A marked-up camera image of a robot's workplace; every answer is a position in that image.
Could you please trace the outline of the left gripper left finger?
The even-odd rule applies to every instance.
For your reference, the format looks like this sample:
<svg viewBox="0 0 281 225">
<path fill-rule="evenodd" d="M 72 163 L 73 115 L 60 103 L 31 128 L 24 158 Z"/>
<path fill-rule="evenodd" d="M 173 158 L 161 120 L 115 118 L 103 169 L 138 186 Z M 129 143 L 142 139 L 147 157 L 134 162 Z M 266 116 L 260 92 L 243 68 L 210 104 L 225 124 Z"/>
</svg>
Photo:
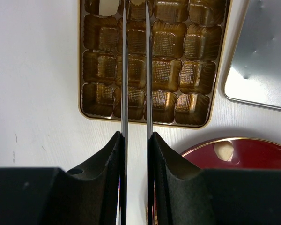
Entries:
<svg viewBox="0 0 281 225">
<path fill-rule="evenodd" d="M 125 222 L 123 136 L 96 154 L 58 167 L 0 168 L 0 225 L 122 225 Z"/>
</svg>

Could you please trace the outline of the white cone chocolate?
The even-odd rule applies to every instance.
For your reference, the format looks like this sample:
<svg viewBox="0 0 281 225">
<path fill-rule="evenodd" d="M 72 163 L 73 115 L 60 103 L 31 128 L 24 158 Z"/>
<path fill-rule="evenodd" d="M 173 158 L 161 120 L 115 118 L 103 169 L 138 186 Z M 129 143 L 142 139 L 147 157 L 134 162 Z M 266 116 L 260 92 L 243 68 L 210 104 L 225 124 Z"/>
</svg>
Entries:
<svg viewBox="0 0 281 225">
<path fill-rule="evenodd" d="M 233 158 L 234 147 L 229 141 L 216 142 L 214 152 L 220 160 L 230 162 Z"/>
</svg>

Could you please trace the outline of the silver metal tongs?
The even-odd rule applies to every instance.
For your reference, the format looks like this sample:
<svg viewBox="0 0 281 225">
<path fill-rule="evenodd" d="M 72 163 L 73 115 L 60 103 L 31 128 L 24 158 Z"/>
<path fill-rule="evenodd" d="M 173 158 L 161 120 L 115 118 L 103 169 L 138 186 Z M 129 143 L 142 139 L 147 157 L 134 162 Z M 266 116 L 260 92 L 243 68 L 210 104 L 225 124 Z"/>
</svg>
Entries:
<svg viewBox="0 0 281 225">
<path fill-rule="evenodd" d="M 119 224 L 127 224 L 127 172 L 128 172 L 128 122 L 145 122 L 147 125 L 147 153 L 150 153 L 152 136 L 152 49 L 151 13 L 149 1 L 133 5 L 130 0 L 121 2 L 121 50 L 117 57 L 117 83 L 114 110 L 121 122 Z"/>
</svg>

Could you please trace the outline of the tan round chocolate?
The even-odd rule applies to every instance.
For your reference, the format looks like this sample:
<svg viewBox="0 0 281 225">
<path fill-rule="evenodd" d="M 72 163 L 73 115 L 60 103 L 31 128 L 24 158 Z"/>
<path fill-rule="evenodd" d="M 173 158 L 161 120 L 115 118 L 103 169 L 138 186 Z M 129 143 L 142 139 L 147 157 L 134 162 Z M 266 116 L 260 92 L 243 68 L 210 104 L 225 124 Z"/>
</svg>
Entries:
<svg viewBox="0 0 281 225">
<path fill-rule="evenodd" d="M 144 0 L 130 0 L 130 2 L 135 6 L 139 6 L 144 2 Z"/>
</svg>

